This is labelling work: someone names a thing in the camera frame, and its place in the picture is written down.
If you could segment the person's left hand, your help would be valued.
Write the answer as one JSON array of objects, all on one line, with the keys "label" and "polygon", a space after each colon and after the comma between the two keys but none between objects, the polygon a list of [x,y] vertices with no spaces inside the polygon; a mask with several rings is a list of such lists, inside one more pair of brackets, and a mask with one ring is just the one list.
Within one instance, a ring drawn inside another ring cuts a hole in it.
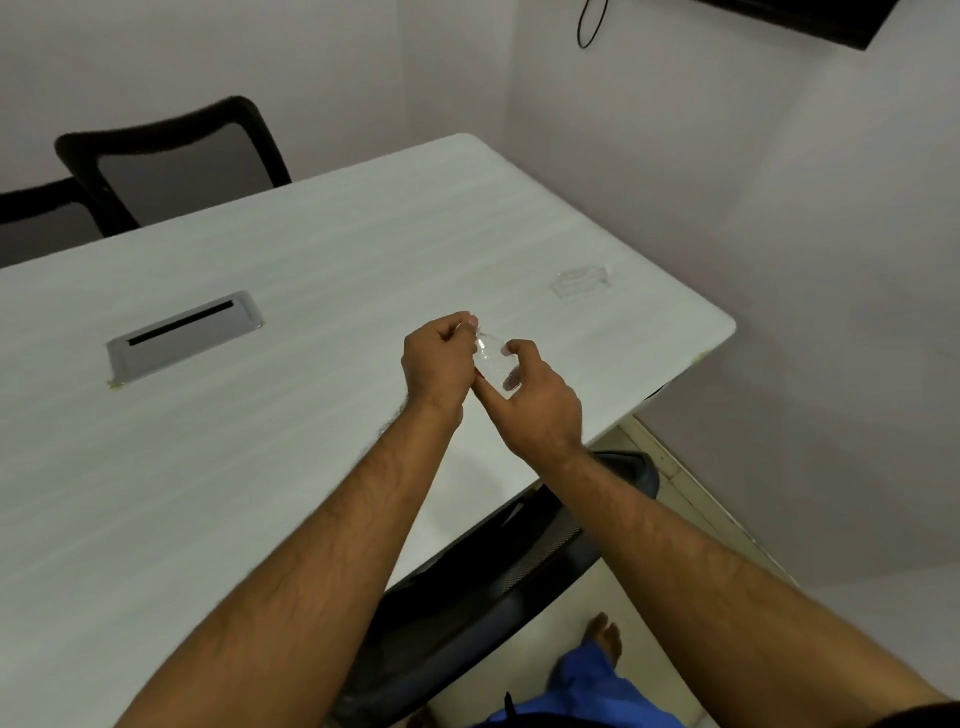
[{"label": "person's left hand", "polygon": [[401,367],[407,401],[412,406],[433,407],[460,422],[464,401],[474,384],[474,354],[432,340],[432,321],[404,339]]}]

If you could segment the black wall-mounted screen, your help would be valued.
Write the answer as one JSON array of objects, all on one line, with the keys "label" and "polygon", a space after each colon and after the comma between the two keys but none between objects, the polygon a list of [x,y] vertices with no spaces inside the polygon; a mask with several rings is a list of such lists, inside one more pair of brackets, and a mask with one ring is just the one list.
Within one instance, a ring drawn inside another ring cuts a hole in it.
[{"label": "black wall-mounted screen", "polygon": [[866,51],[899,0],[695,0],[858,51]]}]

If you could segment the person's right forearm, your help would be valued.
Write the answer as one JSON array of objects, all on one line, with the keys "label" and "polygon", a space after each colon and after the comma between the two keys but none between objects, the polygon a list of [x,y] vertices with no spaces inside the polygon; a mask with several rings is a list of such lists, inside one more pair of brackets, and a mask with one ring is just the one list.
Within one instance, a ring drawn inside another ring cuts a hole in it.
[{"label": "person's right forearm", "polygon": [[582,444],[525,459],[721,728],[960,728],[960,701]]}]

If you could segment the person's left forearm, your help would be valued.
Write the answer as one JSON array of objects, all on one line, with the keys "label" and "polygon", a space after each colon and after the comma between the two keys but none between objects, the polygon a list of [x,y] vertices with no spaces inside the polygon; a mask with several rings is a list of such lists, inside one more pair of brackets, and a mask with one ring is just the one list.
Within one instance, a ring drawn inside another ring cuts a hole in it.
[{"label": "person's left forearm", "polygon": [[410,395],[318,508],[162,663],[115,728],[319,728],[463,405]]}]

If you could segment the clear plastic wrapper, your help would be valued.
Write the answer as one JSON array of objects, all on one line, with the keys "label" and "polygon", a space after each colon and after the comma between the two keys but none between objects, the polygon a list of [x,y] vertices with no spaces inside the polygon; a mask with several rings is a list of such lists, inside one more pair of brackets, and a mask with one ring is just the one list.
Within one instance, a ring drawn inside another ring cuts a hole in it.
[{"label": "clear plastic wrapper", "polygon": [[473,353],[476,372],[504,399],[509,400],[522,386],[520,358],[507,343],[477,328]]}]

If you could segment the person's blue trouser leg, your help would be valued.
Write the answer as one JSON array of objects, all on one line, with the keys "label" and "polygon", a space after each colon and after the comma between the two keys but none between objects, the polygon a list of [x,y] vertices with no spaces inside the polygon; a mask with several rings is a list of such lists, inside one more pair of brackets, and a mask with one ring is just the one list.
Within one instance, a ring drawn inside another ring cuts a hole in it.
[{"label": "person's blue trouser leg", "polygon": [[473,728],[685,728],[618,676],[599,643],[585,640],[557,662],[545,692],[503,708]]}]

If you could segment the person's bare foot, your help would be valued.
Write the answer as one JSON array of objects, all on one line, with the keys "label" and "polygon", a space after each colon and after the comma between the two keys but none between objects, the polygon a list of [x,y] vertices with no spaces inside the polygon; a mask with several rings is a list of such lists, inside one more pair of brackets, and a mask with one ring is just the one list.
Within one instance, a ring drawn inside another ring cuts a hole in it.
[{"label": "person's bare foot", "polygon": [[618,625],[604,612],[597,613],[586,625],[582,645],[594,645],[601,650],[614,668],[622,656],[623,645]]}]

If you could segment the person's right hand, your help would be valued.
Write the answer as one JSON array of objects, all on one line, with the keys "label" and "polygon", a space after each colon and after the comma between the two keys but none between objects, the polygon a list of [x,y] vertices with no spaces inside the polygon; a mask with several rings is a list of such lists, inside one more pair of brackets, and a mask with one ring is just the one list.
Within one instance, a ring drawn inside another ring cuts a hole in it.
[{"label": "person's right hand", "polygon": [[507,448],[543,479],[584,451],[581,401],[544,359],[542,378],[509,399],[480,374],[472,391]]}]

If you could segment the clear plastic tray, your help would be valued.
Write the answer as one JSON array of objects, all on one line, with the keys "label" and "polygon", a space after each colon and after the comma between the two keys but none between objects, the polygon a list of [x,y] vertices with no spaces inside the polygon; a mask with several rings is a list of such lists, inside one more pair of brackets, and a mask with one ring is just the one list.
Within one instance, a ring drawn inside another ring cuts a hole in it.
[{"label": "clear plastic tray", "polygon": [[608,268],[589,265],[557,273],[549,287],[555,295],[565,299],[596,289],[609,288],[610,285]]}]

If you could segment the black mesh office chair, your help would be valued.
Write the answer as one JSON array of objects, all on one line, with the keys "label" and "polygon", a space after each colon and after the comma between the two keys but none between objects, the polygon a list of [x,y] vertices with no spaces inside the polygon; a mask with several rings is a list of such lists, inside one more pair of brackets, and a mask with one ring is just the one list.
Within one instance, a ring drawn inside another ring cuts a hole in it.
[{"label": "black mesh office chair", "polygon": [[89,194],[73,176],[0,193],[0,269],[106,236]]},{"label": "black mesh office chair", "polygon": [[68,132],[54,151],[111,236],[292,183],[258,106],[239,95],[145,125]]},{"label": "black mesh office chair", "polygon": [[381,598],[331,710],[389,728],[542,613],[599,550],[545,484],[530,488]]}]

